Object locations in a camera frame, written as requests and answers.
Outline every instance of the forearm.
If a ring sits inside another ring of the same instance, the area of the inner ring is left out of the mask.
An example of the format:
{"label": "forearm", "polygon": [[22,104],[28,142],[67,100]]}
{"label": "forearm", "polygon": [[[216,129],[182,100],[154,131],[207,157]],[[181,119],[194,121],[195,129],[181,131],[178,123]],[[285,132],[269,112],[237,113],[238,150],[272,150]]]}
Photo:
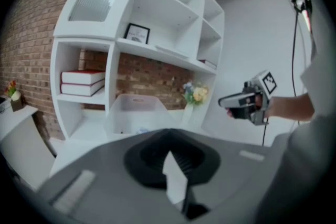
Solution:
{"label": "forearm", "polygon": [[270,103],[269,116],[278,116],[295,121],[310,121],[314,107],[308,94],[298,97],[273,97]]}

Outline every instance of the picture frame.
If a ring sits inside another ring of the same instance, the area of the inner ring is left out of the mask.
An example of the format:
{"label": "picture frame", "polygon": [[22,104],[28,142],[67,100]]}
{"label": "picture frame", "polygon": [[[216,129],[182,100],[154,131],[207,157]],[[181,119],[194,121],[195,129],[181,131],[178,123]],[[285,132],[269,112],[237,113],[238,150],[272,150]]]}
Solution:
{"label": "picture frame", "polygon": [[136,24],[128,24],[124,38],[148,44],[150,29]]}

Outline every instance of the clear plastic bin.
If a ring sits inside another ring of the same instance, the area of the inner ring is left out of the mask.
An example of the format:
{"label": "clear plastic bin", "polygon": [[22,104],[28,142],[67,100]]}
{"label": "clear plastic bin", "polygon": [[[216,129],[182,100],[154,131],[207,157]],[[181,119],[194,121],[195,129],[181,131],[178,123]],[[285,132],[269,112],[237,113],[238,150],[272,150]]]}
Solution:
{"label": "clear plastic bin", "polygon": [[121,94],[113,103],[104,128],[107,136],[176,128],[177,122],[157,97]]}

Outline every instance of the stack of books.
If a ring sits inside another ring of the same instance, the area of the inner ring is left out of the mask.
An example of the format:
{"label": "stack of books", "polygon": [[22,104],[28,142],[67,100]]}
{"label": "stack of books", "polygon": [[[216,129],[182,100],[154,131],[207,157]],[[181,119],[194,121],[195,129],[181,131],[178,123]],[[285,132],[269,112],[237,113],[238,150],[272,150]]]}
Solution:
{"label": "stack of books", "polygon": [[215,65],[214,63],[208,61],[208,60],[199,60],[200,62],[202,62],[203,64],[205,64],[206,66],[211,67],[212,69],[217,69],[217,65]]}
{"label": "stack of books", "polygon": [[105,72],[74,70],[62,72],[61,93],[92,96],[105,85]]}

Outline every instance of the black cable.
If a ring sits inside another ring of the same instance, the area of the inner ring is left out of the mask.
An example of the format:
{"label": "black cable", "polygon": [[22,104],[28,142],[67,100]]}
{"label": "black cable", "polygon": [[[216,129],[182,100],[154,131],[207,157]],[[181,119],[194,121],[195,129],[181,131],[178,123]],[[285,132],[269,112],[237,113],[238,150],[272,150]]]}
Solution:
{"label": "black cable", "polygon": [[267,121],[266,121],[266,124],[265,124],[264,135],[262,136],[262,139],[263,139],[263,146],[264,146],[264,142],[265,142],[265,134],[266,134],[266,127],[267,127],[267,125],[268,125],[268,119],[269,119],[269,118],[267,118]]}
{"label": "black cable", "polygon": [[297,27],[298,27],[298,18],[299,18],[299,12],[296,11],[294,40],[293,40],[293,52],[292,52],[292,84],[293,84],[293,90],[294,90],[294,96],[295,97],[296,97],[296,90],[295,90],[295,84],[294,84],[294,55],[295,55],[295,42],[296,42],[296,31],[297,31]]}

